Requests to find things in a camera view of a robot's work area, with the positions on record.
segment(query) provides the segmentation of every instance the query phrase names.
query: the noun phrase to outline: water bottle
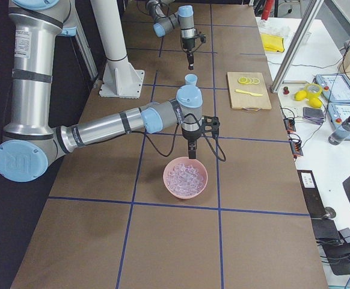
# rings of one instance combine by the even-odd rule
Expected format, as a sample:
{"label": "water bottle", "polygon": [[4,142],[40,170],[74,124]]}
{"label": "water bottle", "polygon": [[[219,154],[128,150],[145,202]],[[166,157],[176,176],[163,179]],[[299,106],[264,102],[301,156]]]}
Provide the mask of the water bottle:
{"label": "water bottle", "polygon": [[340,126],[329,136],[329,143],[339,145],[350,135],[350,116],[342,122]]}

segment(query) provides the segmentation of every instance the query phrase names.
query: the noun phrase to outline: brown table surface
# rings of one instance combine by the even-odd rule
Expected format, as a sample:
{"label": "brown table surface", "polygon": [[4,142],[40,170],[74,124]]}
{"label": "brown table surface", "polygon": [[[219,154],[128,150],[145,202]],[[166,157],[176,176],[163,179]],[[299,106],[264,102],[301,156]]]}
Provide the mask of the brown table surface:
{"label": "brown table surface", "polygon": [[[180,200],[162,172],[187,155],[181,135],[169,158],[139,134],[77,149],[61,166],[13,289],[328,288],[277,95],[270,93],[271,111],[230,109],[228,71],[262,72],[271,85],[253,8],[193,7],[195,27],[207,35],[194,73],[203,114],[220,118],[227,162],[199,140],[209,182]],[[179,31],[158,39],[132,4],[122,24],[130,62],[146,71],[141,97],[100,98],[93,90],[81,122],[173,98],[189,73]],[[151,136],[162,151],[173,130]]]}

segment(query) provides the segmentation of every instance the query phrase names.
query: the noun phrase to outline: yellow plastic knife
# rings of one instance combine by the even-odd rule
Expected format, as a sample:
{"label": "yellow plastic knife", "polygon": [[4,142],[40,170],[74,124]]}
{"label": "yellow plastic knife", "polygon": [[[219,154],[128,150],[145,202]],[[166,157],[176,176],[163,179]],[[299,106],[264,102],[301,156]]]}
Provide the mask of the yellow plastic knife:
{"label": "yellow plastic knife", "polygon": [[252,96],[263,96],[263,94],[261,94],[261,93],[247,92],[246,90],[241,90],[241,89],[236,89],[235,92],[246,93],[246,94],[252,95]]}

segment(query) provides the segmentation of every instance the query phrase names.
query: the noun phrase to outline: robotic arm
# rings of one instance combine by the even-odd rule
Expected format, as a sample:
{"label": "robotic arm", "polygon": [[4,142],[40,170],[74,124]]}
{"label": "robotic arm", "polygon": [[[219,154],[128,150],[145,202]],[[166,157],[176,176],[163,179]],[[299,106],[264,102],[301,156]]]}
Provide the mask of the robotic arm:
{"label": "robotic arm", "polygon": [[0,174],[12,181],[32,181],[76,148],[141,128],[155,133],[176,123],[182,124],[183,136],[189,147],[192,144],[189,156],[195,158],[196,139],[209,124],[201,115],[201,91],[193,85],[181,87],[176,98],[162,104],[71,127],[49,127],[55,36],[62,33],[72,9],[69,0],[9,2],[9,16],[16,24],[13,103],[11,122],[4,127],[0,144]]}
{"label": "robotic arm", "polygon": [[200,45],[206,43],[206,36],[197,33],[194,28],[194,11],[191,5],[179,7],[178,11],[166,17],[161,9],[161,5],[169,5],[174,0],[148,0],[146,9],[154,21],[154,31],[158,37],[163,37],[170,31],[180,26],[182,50],[187,55],[188,69],[194,70],[195,41],[200,39]]}

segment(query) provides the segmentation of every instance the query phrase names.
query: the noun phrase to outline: pink bowl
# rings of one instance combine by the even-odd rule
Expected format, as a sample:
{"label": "pink bowl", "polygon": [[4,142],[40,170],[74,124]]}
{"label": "pink bowl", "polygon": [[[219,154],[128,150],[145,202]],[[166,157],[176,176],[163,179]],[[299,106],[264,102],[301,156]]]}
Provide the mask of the pink bowl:
{"label": "pink bowl", "polygon": [[[192,165],[193,168],[198,169],[198,173],[199,175],[201,175],[203,177],[203,187],[200,189],[200,191],[192,196],[180,196],[178,194],[176,194],[175,192],[170,190],[170,187],[167,184],[167,177],[168,174],[174,170],[174,167],[176,167],[178,164],[185,164],[186,166],[188,165]],[[207,170],[204,167],[204,165],[199,162],[198,160],[191,160],[188,157],[180,157],[180,158],[176,158],[172,161],[170,161],[163,172],[163,181],[164,181],[164,185],[167,188],[167,190],[173,194],[175,197],[178,197],[179,199],[191,199],[192,197],[196,197],[198,196],[207,186],[207,180],[208,180],[208,174],[207,174]]]}

